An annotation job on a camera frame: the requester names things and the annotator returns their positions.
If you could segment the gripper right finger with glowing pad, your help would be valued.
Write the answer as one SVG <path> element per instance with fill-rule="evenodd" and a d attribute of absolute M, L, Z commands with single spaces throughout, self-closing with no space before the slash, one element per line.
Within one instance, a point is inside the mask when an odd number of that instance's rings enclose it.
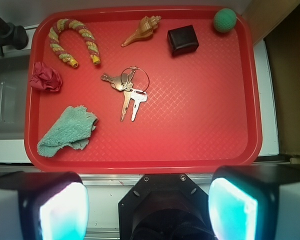
<path fill-rule="evenodd" d="M 221 166 L 208 210 L 218 240 L 300 240 L 300 165 Z"/>

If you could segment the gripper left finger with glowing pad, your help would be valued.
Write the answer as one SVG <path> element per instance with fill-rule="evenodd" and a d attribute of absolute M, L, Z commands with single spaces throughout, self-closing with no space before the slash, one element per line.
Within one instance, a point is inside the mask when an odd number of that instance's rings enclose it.
<path fill-rule="evenodd" d="M 75 172 L 0 172 L 0 240 L 83 240 L 89 196 Z"/>

